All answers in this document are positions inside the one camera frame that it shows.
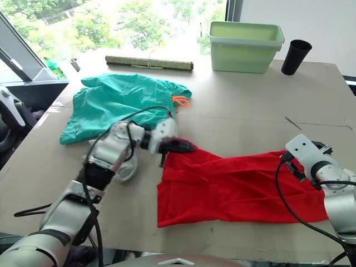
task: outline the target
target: gray table surface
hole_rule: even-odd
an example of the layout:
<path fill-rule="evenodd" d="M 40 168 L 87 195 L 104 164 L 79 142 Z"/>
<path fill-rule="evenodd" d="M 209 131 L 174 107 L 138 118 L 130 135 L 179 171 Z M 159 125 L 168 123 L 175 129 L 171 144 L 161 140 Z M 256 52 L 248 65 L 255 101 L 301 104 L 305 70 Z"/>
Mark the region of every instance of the gray table surface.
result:
<path fill-rule="evenodd" d="M 0 231 L 26 235 L 39 216 L 16 211 L 55 201 L 81 167 L 87 141 L 62 146 L 59 137 L 72 113 L 80 77 L 105 72 L 141 73 L 186 85 L 191 106 L 179 107 L 179 134 L 223 157 L 280 150 L 299 133 L 332 145 L 333 157 L 356 171 L 356 99 L 333 64 L 304 62 L 293 76 L 273 61 L 267 73 L 213 72 L 209 61 L 193 73 L 107 67 L 83 68 L 47 110 L 0 172 Z M 298 127 L 285 119 L 295 122 Z M 99 205 L 108 248 L 210 254 L 231 259 L 326 263 L 338 244 L 300 224 L 206 221 L 157 228 L 159 155 L 139 151 L 140 168 L 126 184 L 114 181 Z M 332 233 L 329 221 L 314 225 Z"/>

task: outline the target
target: red cloth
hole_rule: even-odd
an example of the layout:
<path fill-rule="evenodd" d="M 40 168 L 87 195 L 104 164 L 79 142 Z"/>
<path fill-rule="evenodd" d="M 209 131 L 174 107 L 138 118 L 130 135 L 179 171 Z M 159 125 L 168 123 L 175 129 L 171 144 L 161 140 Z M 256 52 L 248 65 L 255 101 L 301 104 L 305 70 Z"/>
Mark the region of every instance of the red cloth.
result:
<path fill-rule="evenodd" d="M 207 220 L 297 223 L 283 205 L 275 170 L 284 151 L 223 159 L 202 149 L 169 153 L 158 184 L 158 227 Z M 324 193 L 283 165 L 283 195 L 307 222 L 327 219 Z"/>

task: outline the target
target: black wire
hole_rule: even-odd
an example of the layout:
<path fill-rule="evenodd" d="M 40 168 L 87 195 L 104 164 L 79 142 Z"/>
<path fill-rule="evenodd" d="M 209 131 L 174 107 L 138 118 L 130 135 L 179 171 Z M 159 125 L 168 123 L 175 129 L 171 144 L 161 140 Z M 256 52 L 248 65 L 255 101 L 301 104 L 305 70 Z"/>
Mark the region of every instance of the black wire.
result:
<path fill-rule="evenodd" d="M 328 265 L 325 265 L 325 267 L 333 266 L 335 263 L 337 263 L 339 260 L 343 259 L 346 256 L 347 256 L 346 251 L 340 253 L 333 260 L 331 260 L 331 262 Z"/>
<path fill-rule="evenodd" d="M 131 155 L 127 159 L 125 159 L 125 162 L 130 160 L 134 155 L 135 141 L 132 139 L 131 131 L 130 131 L 130 127 L 129 127 L 130 124 L 132 124 L 132 123 L 136 124 L 134 121 L 129 121 L 126 125 L 128 139 L 130 140 Z"/>
<path fill-rule="evenodd" d="M 28 210 L 22 210 L 19 211 L 17 213 L 15 213 L 13 216 L 15 217 L 23 217 L 23 216 L 28 216 L 28 215 L 35 215 L 35 214 L 44 214 L 46 213 L 45 211 L 38 211 L 38 212 L 33 212 L 33 211 L 37 211 L 37 210 L 43 210 L 47 207 L 50 207 L 52 205 L 52 203 L 49 203 L 45 206 L 40 206 L 40 207 L 34 207 L 32 209 L 28 209 Z"/>
<path fill-rule="evenodd" d="M 134 115 L 136 115 L 136 114 L 139 114 L 139 113 L 144 112 L 144 111 L 146 111 L 146 110 L 152 110 L 152 109 L 154 109 L 154 108 L 164 108 L 165 110 L 168 111 L 168 115 L 169 115 L 170 117 L 172 117 L 172 112 L 170 111 L 169 108 L 167 108 L 167 107 L 165 107 L 165 106 L 152 106 L 152 107 L 144 108 L 143 110 L 136 111 L 136 112 L 134 112 L 134 113 L 132 113 L 132 114 L 130 114 L 130 115 L 128 115 L 128 116 L 126 116 L 126 117 L 120 119 L 120 121 L 124 121 L 124 120 L 126 120 L 126 119 L 128 119 L 128 118 L 130 118 L 130 117 L 132 117 L 132 116 L 134 116 Z"/>
<path fill-rule="evenodd" d="M 141 112 L 144 112 L 144 111 L 147 111 L 147 110 L 152 110 L 153 108 L 164 108 L 168 111 L 168 115 L 170 117 L 172 117 L 172 112 L 170 111 L 169 108 L 165 107 L 165 106 L 152 106 L 152 107 L 148 107 L 148 108 L 145 108 L 143 110 L 139 110 L 139 111 L 136 111 L 122 119 L 120 119 L 120 121 L 124 121 L 136 114 L 139 114 Z M 91 154 L 91 152 L 93 151 L 94 147 L 96 146 L 96 144 L 98 143 L 98 141 L 100 139 L 102 139 L 104 137 L 104 135 L 106 135 L 109 131 L 110 131 L 110 128 L 111 126 L 105 131 L 103 132 L 102 134 L 99 135 L 99 137 L 95 140 L 95 142 L 93 143 L 93 145 L 89 148 L 89 151 L 85 157 L 85 160 L 84 160 L 84 167 L 83 167 L 83 179 L 82 179 L 82 184 L 83 184 L 83 190 L 84 190 L 84 193 L 85 193 L 85 198 L 88 202 L 88 206 L 89 206 L 89 209 L 90 209 L 90 213 L 91 213 L 91 216 L 93 218 L 93 221 L 94 221 L 94 226 L 95 226 L 95 231 L 96 231 L 96 236 L 97 236 L 97 242 L 98 242 L 98 263 L 99 263 L 99 267 L 103 267 L 103 251 L 102 251 L 102 236 L 101 236 L 101 231 L 100 231 L 100 226 L 99 226 L 99 222 L 98 222 L 98 219 L 96 217 L 96 212 L 95 212 L 95 208 L 93 206 L 93 202 L 91 201 L 90 199 L 90 195 L 89 195 L 89 191 L 88 191 L 88 188 L 87 188 L 87 184 L 86 184 L 86 168 L 87 168 L 87 163 L 88 163 L 88 159 L 89 159 L 89 156 Z M 130 144 L 132 144 L 133 140 L 132 140 L 132 137 L 131 136 L 131 133 L 130 133 L 130 130 L 128 129 L 128 132 L 127 132 L 128 136 L 129 136 L 129 139 L 130 139 Z"/>
<path fill-rule="evenodd" d="M 321 181 L 317 183 L 317 185 L 354 185 L 356 186 L 356 182 L 352 181 Z"/>
<path fill-rule="evenodd" d="M 348 244 L 346 244 L 345 242 L 343 242 L 342 240 L 338 239 L 336 236 L 314 226 L 314 225 L 311 225 L 311 224 L 308 224 L 306 221 L 304 221 L 303 219 L 301 219 L 293 210 L 292 208 L 288 205 L 286 199 L 284 198 L 283 194 L 282 194 L 282 191 L 280 189 L 280 186 L 279 186 L 279 181 L 278 181 L 278 174 L 279 174 L 279 170 L 282 166 L 284 162 L 281 160 L 278 164 L 278 167 L 276 169 L 276 173 L 275 173 L 275 182 L 276 182 L 276 187 L 277 187 L 277 191 L 278 191 L 278 195 L 279 197 L 281 198 L 284 206 L 287 208 L 287 210 L 289 211 L 290 214 L 292 214 L 292 216 L 297 220 L 299 221 L 301 224 L 305 225 L 306 227 L 314 230 L 314 231 L 317 231 L 318 233 L 322 234 L 322 235 L 325 235 L 326 237 L 334 240 L 335 242 L 339 243 L 343 249 L 345 250 L 345 253 L 346 255 L 348 256 L 350 262 L 351 262 L 351 265 L 353 266 L 353 263 L 354 261 L 356 260 L 354 257 L 355 255 L 353 255 L 353 252 L 352 252 L 352 249 L 348 246 Z"/>
<path fill-rule="evenodd" d="M 97 238 L 97 242 L 98 242 L 98 265 L 99 265 L 99 267 L 103 267 L 104 266 L 104 263 L 103 263 L 103 251 L 102 251 L 102 237 L 101 237 L 101 230 L 100 230 L 98 218 L 96 217 L 95 208 L 93 206 L 93 202 L 90 199 L 89 191 L 88 191 L 87 184 L 86 184 L 86 168 L 87 168 L 87 163 L 88 163 L 89 156 L 90 156 L 91 152 L 93 151 L 95 145 L 98 143 L 98 141 L 100 139 L 102 139 L 104 137 L 104 135 L 106 135 L 109 132 L 110 128 L 111 128 L 111 126 L 108 129 L 106 129 L 105 132 L 100 134 L 98 139 L 95 140 L 93 145 L 89 148 L 89 151 L 88 151 L 88 153 L 87 153 L 87 155 L 85 157 L 85 161 L 84 161 L 83 179 L 82 179 L 85 198 L 87 200 L 87 203 L 88 203 L 88 206 L 89 206 L 89 209 L 90 209 L 90 214 L 91 214 L 91 216 L 93 218 L 94 226 L 95 226 L 96 238 Z"/>

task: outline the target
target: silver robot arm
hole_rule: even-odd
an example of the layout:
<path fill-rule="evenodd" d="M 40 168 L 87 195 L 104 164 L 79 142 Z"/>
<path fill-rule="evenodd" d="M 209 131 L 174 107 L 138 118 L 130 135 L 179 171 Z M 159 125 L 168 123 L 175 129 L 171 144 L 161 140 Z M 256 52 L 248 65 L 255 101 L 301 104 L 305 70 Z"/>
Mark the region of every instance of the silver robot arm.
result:
<path fill-rule="evenodd" d="M 106 136 L 96 142 L 85 162 L 85 182 L 91 201 L 97 204 L 104 197 L 104 190 L 115 172 L 128 155 L 134 153 L 133 147 L 163 153 L 162 147 L 171 141 L 178 142 L 178 147 L 189 145 L 177 140 L 177 125 L 171 117 L 161 121 L 153 131 L 126 121 L 115 123 Z M 84 169 L 44 214 L 39 231 L 22 238 L 0 256 L 0 266 L 61 267 L 71 245 L 86 240 L 94 222 L 83 190 L 83 172 Z"/>
<path fill-rule="evenodd" d="M 334 159 L 325 155 L 331 147 L 324 145 L 319 149 L 303 134 L 285 147 L 302 165 L 305 177 L 313 185 L 322 182 L 325 209 L 338 238 L 356 245 L 356 186 L 327 184 L 331 181 L 356 182 L 356 174 L 339 167 Z"/>

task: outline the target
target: green bottle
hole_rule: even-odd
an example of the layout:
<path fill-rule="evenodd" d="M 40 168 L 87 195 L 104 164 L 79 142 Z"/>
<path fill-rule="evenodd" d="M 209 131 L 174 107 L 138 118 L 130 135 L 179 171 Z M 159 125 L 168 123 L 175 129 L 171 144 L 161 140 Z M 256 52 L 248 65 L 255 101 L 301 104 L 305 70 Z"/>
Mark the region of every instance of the green bottle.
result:
<path fill-rule="evenodd" d="M 65 80 L 67 79 L 66 75 L 63 73 L 61 68 L 58 67 L 57 63 L 50 60 L 49 57 L 44 57 L 46 61 L 46 65 L 50 70 L 57 76 L 58 80 Z"/>

